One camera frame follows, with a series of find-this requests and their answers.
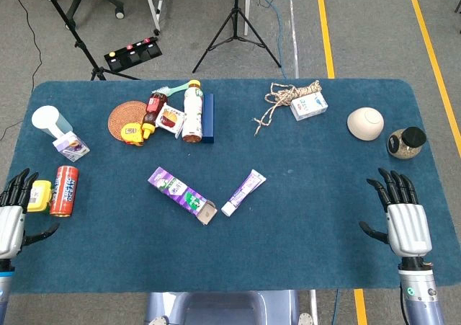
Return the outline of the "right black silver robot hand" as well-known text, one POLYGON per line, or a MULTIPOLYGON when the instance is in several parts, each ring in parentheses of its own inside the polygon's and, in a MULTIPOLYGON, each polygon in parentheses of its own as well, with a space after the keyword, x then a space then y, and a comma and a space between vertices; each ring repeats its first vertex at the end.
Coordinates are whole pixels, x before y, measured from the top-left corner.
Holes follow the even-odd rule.
POLYGON ((360 221, 359 226, 369 237, 390 246, 401 258, 424 257, 432 250, 429 224, 423 205, 419 203, 413 182, 394 170, 378 169, 384 182, 368 179, 377 191, 387 223, 380 232, 360 221))

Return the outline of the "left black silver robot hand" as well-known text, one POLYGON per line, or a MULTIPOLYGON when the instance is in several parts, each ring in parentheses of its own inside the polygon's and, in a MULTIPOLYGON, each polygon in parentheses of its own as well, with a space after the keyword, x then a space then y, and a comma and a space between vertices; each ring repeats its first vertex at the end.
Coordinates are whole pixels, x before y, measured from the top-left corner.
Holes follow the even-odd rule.
POLYGON ((1 263, 11 261, 24 246, 45 240, 52 236, 59 228, 53 224, 48 230, 32 236, 27 236, 24 231, 27 206, 33 182, 38 178, 35 172, 29 175, 30 169, 26 168, 12 177, 1 192, 1 263))

